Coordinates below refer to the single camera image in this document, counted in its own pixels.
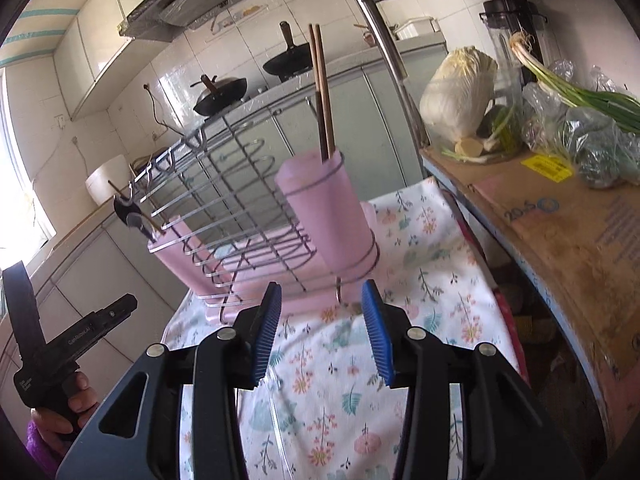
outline black frying pan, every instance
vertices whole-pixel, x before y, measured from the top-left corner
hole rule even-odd
[[[215,80],[216,76],[213,76],[213,80],[211,80],[208,76],[202,75],[200,81],[191,85],[194,87],[203,83],[203,85],[207,87],[207,89],[200,94],[198,102],[193,107],[193,111],[197,114],[205,117],[214,116],[220,110],[242,99],[246,93],[246,78],[236,79],[230,77],[214,84],[213,82]]]
[[[273,59],[268,60],[262,68],[267,74],[276,75],[286,81],[294,75],[311,70],[311,47],[308,43],[295,45],[289,23],[280,22],[280,30],[287,42],[287,49]]]

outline yellow label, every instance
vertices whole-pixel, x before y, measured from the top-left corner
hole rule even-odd
[[[554,182],[562,182],[564,179],[569,178],[574,174],[574,172],[560,162],[560,160],[546,155],[534,155],[523,160],[522,163],[530,170],[533,170],[542,176],[546,176]]]

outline floral tablecloth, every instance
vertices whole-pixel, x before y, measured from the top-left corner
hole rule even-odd
[[[432,178],[371,201],[384,254],[384,300],[442,341],[495,344],[518,369],[507,326],[474,252]],[[220,326],[189,293],[170,321],[171,349],[199,344]],[[180,477],[193,478],[191,389],[180,423]],[[398,453],[406,390],[376,372],[359,304],[280,319],[268,374],[238,392],[246,466],[252,480],[389,480]],[[451,387],[449,477],[462,472],[460,390]]]

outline electrical outlet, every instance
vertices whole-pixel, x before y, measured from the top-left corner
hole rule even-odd
[[[64,115],[56,115],[56,116],[54,117],[54,119],[56,120],[56,124],[58,125],[58,127],[59,127],[61,130],[64,130],[64,129],[65,129],[65,126],[66,126],[66,122],[65,122],[65,117],[64,117]]]

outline purple sleeve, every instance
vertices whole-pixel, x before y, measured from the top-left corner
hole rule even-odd
[[[62,457],[47,446],[32,420],[27,426],[27,451],[49,478],[55,478]]]

